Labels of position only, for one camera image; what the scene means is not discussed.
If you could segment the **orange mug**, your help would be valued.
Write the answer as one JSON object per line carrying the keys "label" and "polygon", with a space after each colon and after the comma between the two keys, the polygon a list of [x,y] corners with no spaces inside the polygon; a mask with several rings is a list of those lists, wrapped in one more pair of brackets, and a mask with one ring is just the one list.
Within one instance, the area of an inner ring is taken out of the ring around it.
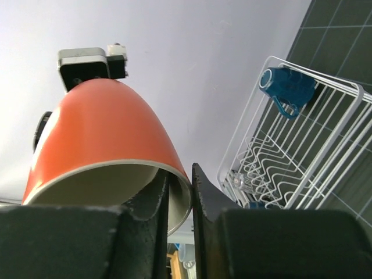
{"label": "orange mug", "polygon": [[152,108],[111,79],[83,82],[50,115],[35,148],[24,205],[121,205],[165,171],[168,234],[191,211],[191,185]]}

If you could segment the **clear drinking glass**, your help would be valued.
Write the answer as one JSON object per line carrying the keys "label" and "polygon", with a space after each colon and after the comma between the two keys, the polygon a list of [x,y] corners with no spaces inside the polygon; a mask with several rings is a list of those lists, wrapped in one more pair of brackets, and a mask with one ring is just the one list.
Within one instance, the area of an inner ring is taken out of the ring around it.
{"label": "clear drinking glass", "polygon": [[232,187],[248,194],[253,194],[255,192],[255,186],[253,184],[254,179],[255,176],[253,174],[239,173],[235,170],[230,172]]}

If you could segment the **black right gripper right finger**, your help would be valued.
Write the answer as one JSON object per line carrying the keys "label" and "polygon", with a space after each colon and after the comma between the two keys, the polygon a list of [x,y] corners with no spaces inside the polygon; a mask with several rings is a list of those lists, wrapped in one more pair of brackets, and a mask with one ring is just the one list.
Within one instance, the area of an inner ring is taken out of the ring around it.
{"label": "black right gripper right finger", "polygon": [[371,243],[339,210],[244,209],[192,166],[198,278],[370,278]]}

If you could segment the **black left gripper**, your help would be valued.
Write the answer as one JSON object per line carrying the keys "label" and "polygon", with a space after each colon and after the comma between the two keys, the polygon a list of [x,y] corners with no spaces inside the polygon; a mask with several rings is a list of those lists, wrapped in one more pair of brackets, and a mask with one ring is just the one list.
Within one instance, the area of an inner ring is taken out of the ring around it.
{"label": "black left gripper", "polygon": [[42,132],[45,128],[45,125],[48,122],[51,114],[52,114],[51,111],[45,112],[42,115],[42,117],[40,118],[39,122],[38,122],[37,128],[36,128],[35,133],[34,133],[34,138],[33,138],[33,151],[36,150],[36,147],[37,147],[38,142],[40,140],[41,134],[42,134]]}

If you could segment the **faceted blue mug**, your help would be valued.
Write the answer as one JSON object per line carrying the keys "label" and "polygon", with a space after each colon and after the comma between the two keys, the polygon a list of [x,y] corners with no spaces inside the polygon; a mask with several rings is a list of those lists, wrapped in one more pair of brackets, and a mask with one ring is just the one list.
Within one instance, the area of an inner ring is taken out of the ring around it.
{"label": "faceted blue mug", "polygon": [[313,98],[315,85],[313,77],[287,67],[268,67],[259,78],[259,89],[288,119],[296,118],[300,109]]}

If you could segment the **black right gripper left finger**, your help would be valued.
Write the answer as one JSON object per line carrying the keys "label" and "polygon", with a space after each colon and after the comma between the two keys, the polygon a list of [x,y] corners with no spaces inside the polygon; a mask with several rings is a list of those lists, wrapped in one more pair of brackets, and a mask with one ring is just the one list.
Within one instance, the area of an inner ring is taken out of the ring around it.
{"label": "black right gripper left finger", "polygon": [[165,278],[169,175],[120,206],[4,206],[2,278]]}

